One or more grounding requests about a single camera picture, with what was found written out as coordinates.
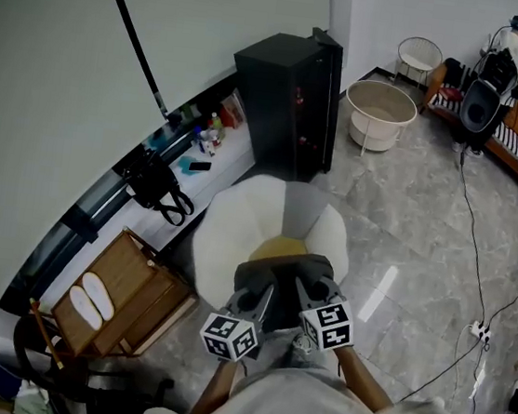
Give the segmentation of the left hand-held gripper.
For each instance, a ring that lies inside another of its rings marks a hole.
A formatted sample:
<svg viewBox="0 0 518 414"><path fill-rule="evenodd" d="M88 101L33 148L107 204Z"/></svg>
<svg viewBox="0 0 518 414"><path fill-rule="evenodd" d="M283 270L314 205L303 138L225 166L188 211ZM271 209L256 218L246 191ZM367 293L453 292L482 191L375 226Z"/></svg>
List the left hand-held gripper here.
<svg viewBox="0 0 518 414"><path fill-rule="evenodd" d="M202 326L199 334L206 351L234 363L244 358L256 359L273 292L274 285L259 294L246 288L236 291L225 307L212 313Z"/></svg>

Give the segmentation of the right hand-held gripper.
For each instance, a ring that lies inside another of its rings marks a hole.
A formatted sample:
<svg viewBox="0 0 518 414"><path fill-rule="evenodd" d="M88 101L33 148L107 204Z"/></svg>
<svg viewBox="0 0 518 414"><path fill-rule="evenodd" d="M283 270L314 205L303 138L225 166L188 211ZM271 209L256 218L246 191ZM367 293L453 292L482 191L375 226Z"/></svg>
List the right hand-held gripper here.
<svg viewBox="0 0 518 414"><path fill-rule="evenodd" d="M300 319L307 336L319 352L353 346L352 308L338 285L321 277L311 286L295 278Z"/></svg>

